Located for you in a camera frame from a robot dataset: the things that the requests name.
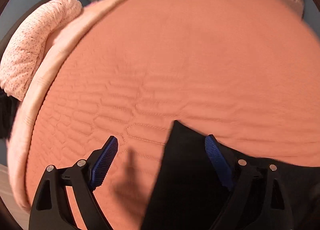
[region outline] pink pillow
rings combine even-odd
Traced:
[[[50,33],[81,13],[78,0],[51,0],[28,16],[9,41],[0,63],[0,87],[22,101],[39,68]]]

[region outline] black plastic bracket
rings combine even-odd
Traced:
[[[113,230],[92,193],[95,188],[89,187],[89,182],[93,166],[101,160],[101,155],[114,139],[111,136],[101,149],[93,151],[87,160],[79,160],[72,167],[57,169],[50,165],[46,168],[32,205],[29,230],[79,229],[71,212],[66,186],[72,186],[88,230]]]
[[[262,209],[260,215],[243,230],[270,230],[293,229],[293,216],[284,185],[281,182],[276,166],[269,168],[257,168],[245,162],[242,166],[236,164],[239,172],[238,181],[225,208],[213,223],[210,230],[237,229],[240,217],[248,200],[252,181],[254,178],[265,178],[266,187],[264,198],[261,200]],[[272,201],[276,199],[277,206],[273,207]]]

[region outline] orange quilted bedspread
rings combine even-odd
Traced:
[[[30,202],[47,165],[72,166],[114,135],[119,152],[94,194],[115,230],[138,229],[174,119],[251,156],[320,166],[319,54],[276,0],[127,0],[79,42],[47,93]]]

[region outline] metal rivet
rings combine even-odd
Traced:
[[[241,165],[241,166],[246,166],[247,165],[247,162],[245,161],[245,160],[239,160],[238,161],[238,163],[239,163],[239,165]]]
[[[47,171],[48,171],[48,172],[53,171],[53,169],[54,169],[54,166],[53,166],[53,165],[49,165],[49,166],[47,167]]]
[[[85,165],[85,160],[80,160],[80,161],[78,161],[78,162],[77,162],[77,165],[78,165],[79,167],[82,167],[83,165]]]
[[[271,164],[271,165],[269,166],[269,168],[270,168],[270,170],[272,170],[272,171],[276,171],[276,170],[277,170],[277,166],[275,166],[274,164]]]

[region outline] floor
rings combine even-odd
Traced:
[[[0,196],[19,225],[28,230],[29,214],[22,211],[14,201],[12,191],[9,185],[8,168],[0,164]]]

